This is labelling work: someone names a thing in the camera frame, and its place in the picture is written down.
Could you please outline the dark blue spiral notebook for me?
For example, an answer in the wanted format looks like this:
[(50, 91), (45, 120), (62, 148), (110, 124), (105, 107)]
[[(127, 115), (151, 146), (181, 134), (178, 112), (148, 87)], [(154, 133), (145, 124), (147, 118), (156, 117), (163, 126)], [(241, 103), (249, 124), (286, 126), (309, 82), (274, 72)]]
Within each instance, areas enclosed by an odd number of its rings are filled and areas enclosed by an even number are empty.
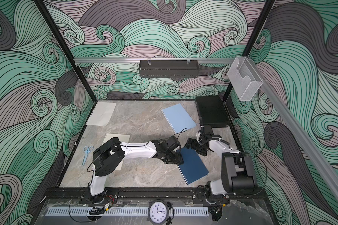
[(178, 168), (187, 185), (209, 174), (208, 169), (195, 150), (182, 148), (179, 151), (182, 155), (183, 164), (178, 165)]

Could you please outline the torn lined paper page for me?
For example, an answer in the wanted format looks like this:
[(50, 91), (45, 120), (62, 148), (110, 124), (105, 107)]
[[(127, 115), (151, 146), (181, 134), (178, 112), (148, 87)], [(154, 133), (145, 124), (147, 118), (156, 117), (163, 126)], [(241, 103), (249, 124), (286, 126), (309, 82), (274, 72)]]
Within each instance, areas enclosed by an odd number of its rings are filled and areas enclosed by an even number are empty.
[(106, 126), (116, 107), (116, 103), (98, 102), (89, 116), (86, 126)]

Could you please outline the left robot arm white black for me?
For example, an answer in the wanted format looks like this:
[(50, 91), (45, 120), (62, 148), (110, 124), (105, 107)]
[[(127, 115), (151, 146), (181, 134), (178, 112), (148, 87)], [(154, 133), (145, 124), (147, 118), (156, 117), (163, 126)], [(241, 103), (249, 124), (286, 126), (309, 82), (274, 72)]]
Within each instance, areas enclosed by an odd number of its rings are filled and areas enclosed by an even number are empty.
[(124, 159), (157, 158), (165, 164), (182, 165), (181, 146), (175, 136), (150, 140), (145, 143), (125, 143), (113, 137), (93, 152), (92, 179), (89, 184), (91, 196), (104, 193), (107, 176), (114, 172)]

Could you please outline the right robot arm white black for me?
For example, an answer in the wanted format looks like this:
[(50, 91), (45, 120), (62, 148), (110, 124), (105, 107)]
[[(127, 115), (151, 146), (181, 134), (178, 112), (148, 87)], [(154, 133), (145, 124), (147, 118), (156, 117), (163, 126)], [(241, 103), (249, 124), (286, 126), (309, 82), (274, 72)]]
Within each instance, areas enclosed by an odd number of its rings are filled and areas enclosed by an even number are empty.
[(235, 192), (254, 192), (257, 188), (252, 157), (213, 133), (210, 125), (201, 125), (195, 138), (189, 138), (185, 147), (206, 156), (208, 151), (221, 159), (221, 178), (209, 181), (205, 188), (211, 195), (226, 195)]

